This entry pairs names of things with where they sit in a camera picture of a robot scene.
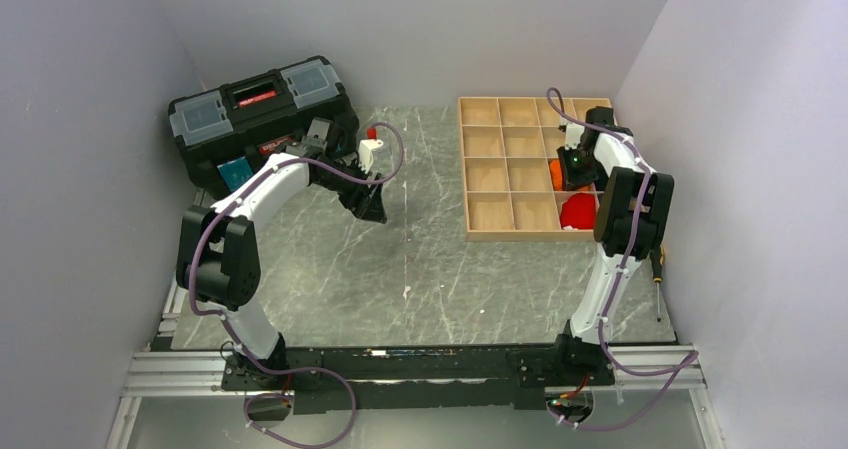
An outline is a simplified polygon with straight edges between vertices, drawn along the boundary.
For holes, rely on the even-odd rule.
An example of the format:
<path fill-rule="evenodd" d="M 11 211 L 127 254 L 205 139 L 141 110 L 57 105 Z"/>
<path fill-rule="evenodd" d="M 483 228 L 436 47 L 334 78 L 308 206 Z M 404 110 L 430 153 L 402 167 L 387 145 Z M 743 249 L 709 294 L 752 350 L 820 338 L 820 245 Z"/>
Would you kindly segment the black plastic toolbox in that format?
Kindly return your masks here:
<path fill-rule="evenodd" d="M 303 137 L 316 118 L 331 123 L 331 158 L 358 147 L 359 118 L 335 68 L 321 55 L 177 98 L 167 115 L 189 180 L 216 199 L 255 174 L 278 146 Z"/>

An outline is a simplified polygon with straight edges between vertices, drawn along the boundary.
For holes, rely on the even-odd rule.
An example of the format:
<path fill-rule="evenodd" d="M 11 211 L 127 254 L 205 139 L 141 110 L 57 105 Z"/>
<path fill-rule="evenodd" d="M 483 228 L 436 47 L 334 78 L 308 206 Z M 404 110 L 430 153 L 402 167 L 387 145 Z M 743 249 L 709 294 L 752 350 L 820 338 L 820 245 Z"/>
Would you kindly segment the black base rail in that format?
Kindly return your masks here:
<path fill-rule="evenodd" d="M 292 377 L 263 374 L 227 358 L 226 392 L 288 388 L 297 415 L 366 409 L 509 406 L 542 410 L 580 384 L 610 387 L 614 369 L 599 349 L 563 337 L 545 344 L 290 347 Z"/>

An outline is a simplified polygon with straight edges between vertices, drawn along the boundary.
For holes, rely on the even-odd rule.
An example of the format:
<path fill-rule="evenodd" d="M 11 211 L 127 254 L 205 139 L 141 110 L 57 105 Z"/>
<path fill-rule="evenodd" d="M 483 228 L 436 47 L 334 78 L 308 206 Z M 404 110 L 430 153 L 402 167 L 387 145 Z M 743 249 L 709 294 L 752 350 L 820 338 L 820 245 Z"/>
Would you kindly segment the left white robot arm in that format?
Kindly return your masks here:
<path fill-rule="evenodd" d="M 387 143 L 368 128 L 350 156 L 330 156 L 331 124 L 316 118 L 300 139 L 275 148 L 266 163 L 232 194 L 209 207 L 192 206 L 180 229 L 176 283 L 187 290 L 192 312 L 218 318 L 230 335 L 237 361 L 264 389 L 279 386 L 290 370 L 284 336 L 275 329 L 256 293 L 261 279 L 258 234 L 300 191 L 318 186 L 363 221 L 384 224 L 388 216 L 382 175 L 373 166 Z"/>

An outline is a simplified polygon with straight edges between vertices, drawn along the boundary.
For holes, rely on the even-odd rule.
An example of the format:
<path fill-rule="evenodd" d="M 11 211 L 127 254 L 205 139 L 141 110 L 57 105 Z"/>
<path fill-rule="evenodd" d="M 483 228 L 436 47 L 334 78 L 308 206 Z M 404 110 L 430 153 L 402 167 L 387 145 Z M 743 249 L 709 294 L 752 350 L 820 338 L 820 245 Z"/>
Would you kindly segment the yellow black screwdriver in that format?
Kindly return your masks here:
<path fill-rule="evenodd" d="M 662 309 L 662 283 L 664 274 L 665 251 L 662 245 L 655 248 L 651 254 L 651 267 L 653 283 L 655 285 L 656 295 L 656 321 L 661 322 L 663 319 Z"/>

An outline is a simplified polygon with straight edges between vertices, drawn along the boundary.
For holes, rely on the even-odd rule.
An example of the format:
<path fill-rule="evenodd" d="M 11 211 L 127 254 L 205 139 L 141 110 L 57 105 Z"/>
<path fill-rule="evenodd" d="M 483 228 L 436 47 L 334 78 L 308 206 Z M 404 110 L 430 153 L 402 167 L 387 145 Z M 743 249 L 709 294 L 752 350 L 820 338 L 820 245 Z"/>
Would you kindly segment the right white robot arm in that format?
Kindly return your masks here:
<path fill-rule="evenodd" d="M 612 363 L 608 342 L 615 312 L 632 276 L 661 245 L 674 179 L 646 162 L 632 132 L 614 124 L 611 108 L 592 108 L 583 121 L 560 116 L 566 144 L 558 157 L 565 185 L 605 181 L 593 229 L 597 250 L 590 280 L 557 338 L 563 349 L 550 360 L 555 378 L 574 384 L 588 371 Z"/>

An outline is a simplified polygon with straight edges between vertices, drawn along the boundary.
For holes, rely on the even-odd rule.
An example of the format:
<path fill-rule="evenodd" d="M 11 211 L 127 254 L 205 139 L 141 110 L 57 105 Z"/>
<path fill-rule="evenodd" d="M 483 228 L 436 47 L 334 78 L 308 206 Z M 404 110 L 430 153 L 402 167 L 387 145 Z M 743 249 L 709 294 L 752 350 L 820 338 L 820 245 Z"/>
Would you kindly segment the wooden compartment tray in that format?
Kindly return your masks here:
<path fill-rule="evenodd" d="M 466 235 L 471 242 L 591 242 L 593 230 L 562 229 L 548 169 L 563 147 L 561 113 L 583 121 L 606 98 L 461 97 L 458 124 Z M 603 187 L 591 185 L 598 211 Z"/>

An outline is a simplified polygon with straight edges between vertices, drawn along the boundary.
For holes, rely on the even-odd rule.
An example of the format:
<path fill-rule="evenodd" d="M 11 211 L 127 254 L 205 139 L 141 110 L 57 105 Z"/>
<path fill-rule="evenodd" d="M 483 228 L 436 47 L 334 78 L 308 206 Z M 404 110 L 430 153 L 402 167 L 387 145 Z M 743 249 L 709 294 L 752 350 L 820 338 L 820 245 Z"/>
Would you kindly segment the orange underwear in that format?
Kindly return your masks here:
<path fill-rule="evenodd" d="M 583 186 L 576 189 L 566 189 L 564 183 L 564 176 L 561 164 L 559 160 L 550 160 L 548 163 L 549 174 L 551 178 L 552 188 L 555 192 L 566 192 L 566 191 L 579 191 L 579 192 L 591 192 L 593 189 L 591 185 Z"/>

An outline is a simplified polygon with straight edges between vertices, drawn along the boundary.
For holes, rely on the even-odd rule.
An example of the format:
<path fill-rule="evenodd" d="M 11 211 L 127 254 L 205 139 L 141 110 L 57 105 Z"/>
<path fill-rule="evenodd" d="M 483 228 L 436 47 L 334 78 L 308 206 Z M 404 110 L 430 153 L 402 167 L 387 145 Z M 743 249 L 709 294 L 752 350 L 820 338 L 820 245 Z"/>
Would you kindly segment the red rolled underwear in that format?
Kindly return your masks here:
<path fill-rule="evenodd" d="M 593 230 L 596 221 L 596 198 L 587 192 L 578 192 L 566 199 L 559 214 L 560 226 L 567 230 Z"/>

